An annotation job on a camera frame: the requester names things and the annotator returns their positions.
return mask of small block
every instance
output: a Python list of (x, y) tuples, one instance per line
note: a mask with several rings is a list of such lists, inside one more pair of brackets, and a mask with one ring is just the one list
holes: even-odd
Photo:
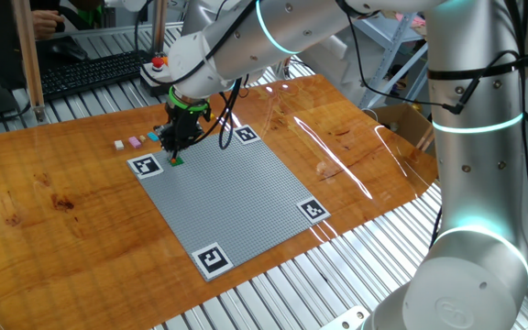
[(129, 143), (134, 147), (135, 149), (138, 149), (142, 146), (142, 144), (138, 141), (136, 137), (130, 137)]
[(179, 165), (182, 165), (184, 164), (184, 161), (182, 161), (182, 158), (178, 157), (177, 159), (171, 159), (170, 160), (170, 165), (172, 167), (175, 167), (175, 166), (179, 166)]
[(152, 132), (148, 133), (148, 138), (150, 138), (154, 142), (157, 142), (159, 140), (158, 137), (156, 136), (156, 134), (154, 134)]
[(117, 140), (116, 142), (114, 142), (114, 144), (115, 150), (119, 151), (124, 149), (124, 142), (122, 142), (121, 140)]

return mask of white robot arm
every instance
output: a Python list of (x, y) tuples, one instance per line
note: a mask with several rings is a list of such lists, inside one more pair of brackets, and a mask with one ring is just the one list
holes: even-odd
[(170, 97), (190, 105), (228, 90), (237, 78), (346, 28), (347, 15), (382, 9), (425, 12), (432, 102), (455, 105), (471, 97), (456, 113), (433, 107), (443, 188), (440, 234), (414, 278), (362, 328), (511, 329), (528, 287), (528, 218), (522, 210), (523, 96), (519, 70), (511, 65), (512, 54), (522, 52), (505, 1), (244, 0), (174, 43)]

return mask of keyboard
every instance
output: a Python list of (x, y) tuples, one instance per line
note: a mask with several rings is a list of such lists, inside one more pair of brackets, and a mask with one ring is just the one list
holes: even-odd
[[(149, 55), (140, 51), (144, 62)], [(139, 77), (139, 57), (135, 51), (86, 60), (48, 69), (40, 73), (45, 100), (77, 94), (110, 83)]]

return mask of wooden table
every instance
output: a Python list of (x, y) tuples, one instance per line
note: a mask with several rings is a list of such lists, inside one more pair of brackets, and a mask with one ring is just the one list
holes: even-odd
[(331, 212), (326, 223), (205, 282), (126, 165), (159, 144), (113, 144), (163, 124), (162, 106), (2, 134), (1, 325), (151, 328), (411, 201), (435, 179), (433, 158), (321, 76), (253, 88), (235, 113)]

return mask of metal slat floor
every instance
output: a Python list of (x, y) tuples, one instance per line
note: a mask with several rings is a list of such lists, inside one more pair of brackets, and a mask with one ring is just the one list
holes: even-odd
[[(166, 26), (165, 51), (181, 35), (182, 24)], [(134, 49), (131, 27), (71, 34), (92, 59)], [(150, 27), (140, 28), (140, 48), (150, 45)], [(314, 74), (301, 64), (290, 67), (292, 78)], [(276, 81), (271, 69), (253, 85)], [(20, 107), (26, 90), (13, 91)], [(147, 105), (163, 104), (139, 86), (139, 78), (110, 84), (46, 103), (46, 123), (97, 116)], [(17, 110), (1, 116), (17, 114)], [(0, 133), (35, 127), (30, 111), (0, 123)], [(378, 217), (342, 236), (249, 280), (154, 327), (155, 330), (319, 329), (349, 308), (373, 310), (409, 281), (423, 260), (441, 194), (432, 186), (421, 198)], [(528, 302), (513, 330), (528, 330)]]
[[(354, 306), (372, 311), (413, 277), (440, 205), (441, 191), (433, 185), (420, 198), (153, 330), (319, 329)], [(528, 330), (526, 299), (512, 330)]]

